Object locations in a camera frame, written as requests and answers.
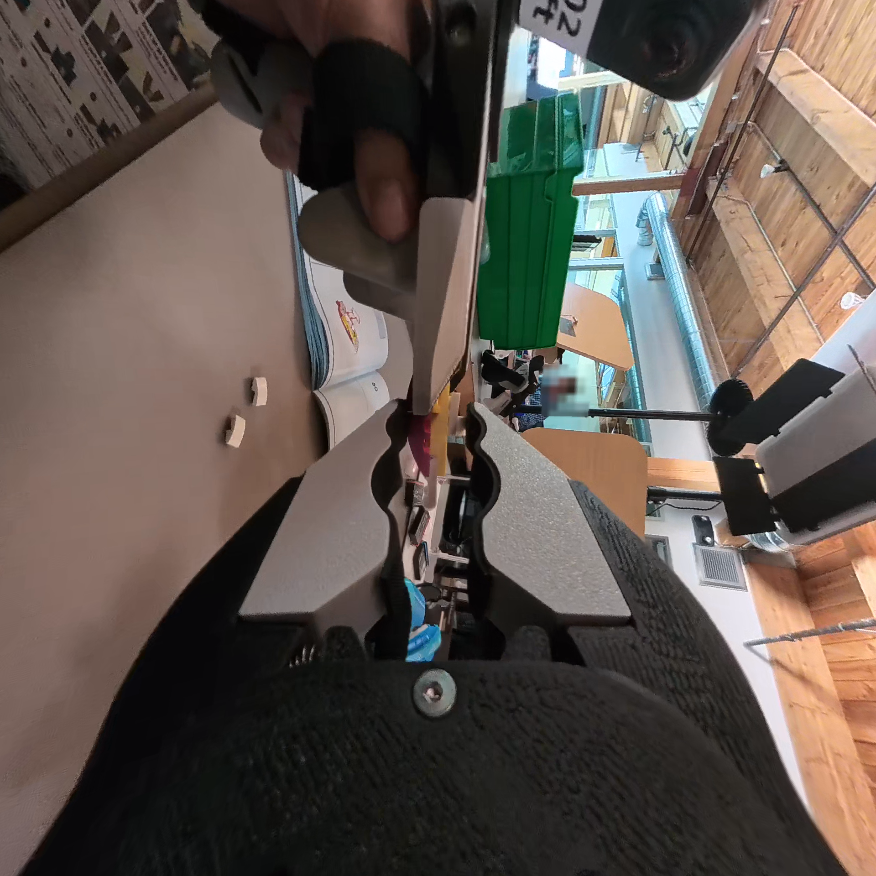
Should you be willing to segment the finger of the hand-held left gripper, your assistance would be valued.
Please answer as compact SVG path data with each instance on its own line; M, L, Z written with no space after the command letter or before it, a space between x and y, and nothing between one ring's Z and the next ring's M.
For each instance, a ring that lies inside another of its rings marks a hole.
M485 198L433 197L421 208L412 338L412 414L424 416L469 360Z

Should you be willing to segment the wall vent grille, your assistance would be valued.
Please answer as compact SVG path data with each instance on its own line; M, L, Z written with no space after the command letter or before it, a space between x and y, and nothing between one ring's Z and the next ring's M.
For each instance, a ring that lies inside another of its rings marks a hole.
M730 548L694 544L699 585L746 592L746 575L739 554Z

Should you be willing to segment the silver ventilation duct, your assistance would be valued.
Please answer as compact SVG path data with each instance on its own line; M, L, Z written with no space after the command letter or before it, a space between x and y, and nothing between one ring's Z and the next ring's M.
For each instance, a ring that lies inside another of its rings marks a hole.
M680 332L683 351L695 398L706 409L717 389L717 367L709 355L704 322L697 312L693 287L688 276L688 264L670 220L667 199L662 192L651 193L644 201L637 226L648 232L660 258L663 279L667 285L673 315Z

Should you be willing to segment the green plastic bin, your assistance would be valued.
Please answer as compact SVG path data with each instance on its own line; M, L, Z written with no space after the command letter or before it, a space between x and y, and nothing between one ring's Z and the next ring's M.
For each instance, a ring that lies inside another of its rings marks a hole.
M480 335L499 349L555 344L584 169L577 94L504 109L486 179L490 255L477 280Z

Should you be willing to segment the white yellow pink lego build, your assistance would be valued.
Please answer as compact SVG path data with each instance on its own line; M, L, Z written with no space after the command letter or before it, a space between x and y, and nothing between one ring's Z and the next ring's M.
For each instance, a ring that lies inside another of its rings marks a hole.
M412 418L408 445L422 476L444 478L464 470L462 395L446 386L429 413Z

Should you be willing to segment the black mesh office chair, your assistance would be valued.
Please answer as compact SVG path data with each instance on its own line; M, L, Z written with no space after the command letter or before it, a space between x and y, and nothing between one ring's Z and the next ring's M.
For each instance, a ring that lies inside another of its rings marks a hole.
M491 398L492 410L500 417L516 414L528 397L540 387L544 370L544 357L532 356L522 364L522 369L512 369L498 359L494 351L486 349L480 356L481 378L498 391Z

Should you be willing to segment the black white printed sheet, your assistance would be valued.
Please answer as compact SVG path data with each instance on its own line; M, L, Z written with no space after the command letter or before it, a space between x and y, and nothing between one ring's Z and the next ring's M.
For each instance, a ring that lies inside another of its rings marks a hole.
M185 1L3 1L2 208L200 88L217 40Z

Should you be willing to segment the black stand with knob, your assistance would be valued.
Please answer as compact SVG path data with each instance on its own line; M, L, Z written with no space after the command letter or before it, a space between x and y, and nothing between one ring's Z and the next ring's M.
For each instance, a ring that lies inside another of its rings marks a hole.
M706 410L627 410L585 406L583 416L598 419L621 419L644 422L695 422L704 425L706 442L713 454L731 457L739 454L746 442L729 436L729 423L744 412L754 399L744 381L730 378L721 383L710 397Z

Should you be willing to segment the person's left hand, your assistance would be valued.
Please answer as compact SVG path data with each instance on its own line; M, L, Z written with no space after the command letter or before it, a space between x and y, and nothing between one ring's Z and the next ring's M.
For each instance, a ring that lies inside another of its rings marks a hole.
M334 42L361 38L409 61L424 47L433 17L431 2L411 1L254 2L243 3L242 10L274 36L296 39L312 57ZM288 93L261 133L263 154L278 169L298 170L308 102L302 91ZM358 131L354 168L370 227L398 244L413 230L420 210L420 184L407 146L383 130Z

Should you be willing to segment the light wooden desk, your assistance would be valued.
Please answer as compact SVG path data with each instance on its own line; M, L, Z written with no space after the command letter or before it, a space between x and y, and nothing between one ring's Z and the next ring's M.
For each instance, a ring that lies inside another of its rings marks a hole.
M549 428L532 428L522 437L644 540L648 457L639 442L623 434Z
M616 370L628 371L634 366L619 304L605 294L574 283L565 285L556 345Z

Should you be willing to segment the grey black mounted device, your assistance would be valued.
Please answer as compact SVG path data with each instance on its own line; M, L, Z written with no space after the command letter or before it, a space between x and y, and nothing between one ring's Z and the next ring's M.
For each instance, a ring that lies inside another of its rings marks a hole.
M874 337L797 360L729 423L739 454L713 456L735 537L808 545L875 517Z

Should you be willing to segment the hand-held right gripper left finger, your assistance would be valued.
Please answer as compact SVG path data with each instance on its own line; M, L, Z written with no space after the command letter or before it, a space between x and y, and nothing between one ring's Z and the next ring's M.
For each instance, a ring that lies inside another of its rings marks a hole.
M410 410L391 400L301 478L240 607L249 622L288 622L322 638L363 640L390 615L386 573L399 565L401 452Z

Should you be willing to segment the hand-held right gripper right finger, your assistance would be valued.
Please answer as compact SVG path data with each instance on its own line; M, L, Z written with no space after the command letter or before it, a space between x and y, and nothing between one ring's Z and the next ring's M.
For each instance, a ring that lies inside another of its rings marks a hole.
M524 627L617 627L631 610L565 474L479 402L467 409L476 608Z

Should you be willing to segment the lego instruction booklet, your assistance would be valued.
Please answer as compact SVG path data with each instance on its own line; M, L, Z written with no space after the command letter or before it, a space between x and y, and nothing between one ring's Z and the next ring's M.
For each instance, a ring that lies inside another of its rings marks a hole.
M299 235L301 209L313 191L290 171L284 172L284 181L312 396L332 449L390 400L408 395L412 364L392 359L399 352L398 341L408 344L407 327L354 301L341 271L305 253Z

